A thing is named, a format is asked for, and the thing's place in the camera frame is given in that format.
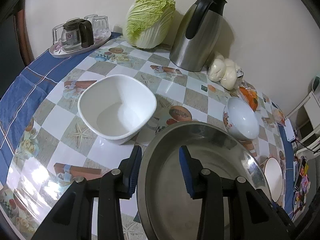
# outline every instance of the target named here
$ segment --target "teapot handle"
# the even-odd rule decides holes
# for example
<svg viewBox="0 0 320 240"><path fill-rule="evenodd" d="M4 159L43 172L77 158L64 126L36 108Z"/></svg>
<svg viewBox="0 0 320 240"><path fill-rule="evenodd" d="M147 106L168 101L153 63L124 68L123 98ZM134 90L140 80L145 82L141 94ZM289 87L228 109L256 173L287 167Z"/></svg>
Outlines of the teapot handle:
<svg viewBox="0 0 320 240"><path fill-rule="evenodd" d="M197 4L197 7L193 12L193 15L186 29L186 38L188 40L191 40L196 35L201 22L212 3L213 0L200 0Z"/></svg>
<svg viewBox="0 0 320 240"><path fill-rule="evenodd" d="M90 21L83 20L79 24L79 30L81 35L81 47L88 48L93 45L93 31Z"/></svg>

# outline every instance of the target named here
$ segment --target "blue tablecloth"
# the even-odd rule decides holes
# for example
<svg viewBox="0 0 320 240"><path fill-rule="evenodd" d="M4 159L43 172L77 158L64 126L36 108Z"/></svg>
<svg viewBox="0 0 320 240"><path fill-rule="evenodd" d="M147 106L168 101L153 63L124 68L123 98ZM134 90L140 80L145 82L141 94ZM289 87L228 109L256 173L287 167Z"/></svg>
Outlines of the blue tablecloth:
<svg viewBox="0 0 320 240"><path fill-rule="evenodd" d="M112 33L110 39L120 36ZM46 50L26 67L0 101L0 182L6 183L11 160L34 112L55 85L92 51L54 58Z"/></svg>

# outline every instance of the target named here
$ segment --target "silver bolt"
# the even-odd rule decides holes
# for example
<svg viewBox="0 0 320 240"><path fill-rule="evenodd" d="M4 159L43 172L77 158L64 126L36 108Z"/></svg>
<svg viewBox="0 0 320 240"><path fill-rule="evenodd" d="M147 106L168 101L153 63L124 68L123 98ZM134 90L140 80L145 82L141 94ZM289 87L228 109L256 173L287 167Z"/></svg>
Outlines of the silver bolt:
<svg viewBox="0 0 320 240"><path fill-rule="evenodd" d="M209 169L202 169L202 170L201 170L201 173L202 173L203 175L209 175L209 174L210 174L210 170L209 170Z"/></svg>
<svg viewBox="0 0 320 240"><path fill-rule="evenodd" d="M113 170L111 171L111 174L112 174L112 175L119 175L120 172L121 172L121 170L119 170L119 169L113 169Z"/></svg>
<svg viewBox="0 0 320 240"><path fill-rule="evenodd" d="M237 181L239 181L240 183L245 183L246 182L245 178L241 177L241 176L237 178Z"/></svg>
<svg viewBox="0 0 320 240"><path fill-rule="evenodd" d="M76 183L81 183L83 180L84 180L84 177L82 177L82 176L75 177L75 182Z"/></svg>

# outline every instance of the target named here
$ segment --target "wall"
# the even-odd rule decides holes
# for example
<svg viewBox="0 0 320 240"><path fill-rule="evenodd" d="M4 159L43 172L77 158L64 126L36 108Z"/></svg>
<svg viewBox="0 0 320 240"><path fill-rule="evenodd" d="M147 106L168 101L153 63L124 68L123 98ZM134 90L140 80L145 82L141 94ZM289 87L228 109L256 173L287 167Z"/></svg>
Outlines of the wall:
<svg viewBox="0 0 320 240"><path fill-rule="evenodd" d="M51 43L51 29L73 17L107 15L121 30L134 0L26 0L26 24L35 57ZM196 0L176 0L165 42L172 43L182 15ZM244 77L289 113L318 72L320 30L300 0L227 0L215 46L244 70Z"/></svg>

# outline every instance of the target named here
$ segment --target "table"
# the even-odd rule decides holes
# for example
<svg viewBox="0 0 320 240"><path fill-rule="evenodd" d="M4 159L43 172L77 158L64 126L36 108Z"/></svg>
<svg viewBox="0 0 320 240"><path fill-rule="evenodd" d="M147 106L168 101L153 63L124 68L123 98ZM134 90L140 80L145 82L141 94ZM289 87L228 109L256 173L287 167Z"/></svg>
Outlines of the table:
<svg viewBox="0 0 320 240"><path fill-rule="evenodd" d="M156 133L175 122L198 120L224 129L224 106L231 96L241 98L240 92L227 91L208 80L206 69L193 73L178 68L169 60L169 51L162 44L153 49L136 49L120 36L74 64L61 81L51 79L56 83L51 92L40 98L36 109L29 109L32 117L29 116L29 124L21 130L6 184L0 191L0 209L22 239L32 237L76 174L93 178L117 168L122 159L129 157L134 145L140 145L144 151ZM62 64L55 66L55 70L66 71ZM152 119L134 138L120 146L94 134L77 111L77 101L85 88L116 73L141 81L157 99ZM242 86L254 89L247 82ZM278 203L290 206L291 203L284 203L285 151L272 115L272 102L259 91L257 95L255 114L260 125L259 137L243 145L260 164L271 156L279 161L284 183ZM120 206L125 238L145 240L137 214L136 193L130 200L120 200ZM97 238L97 207L95 200L93 239Z"/></svg>

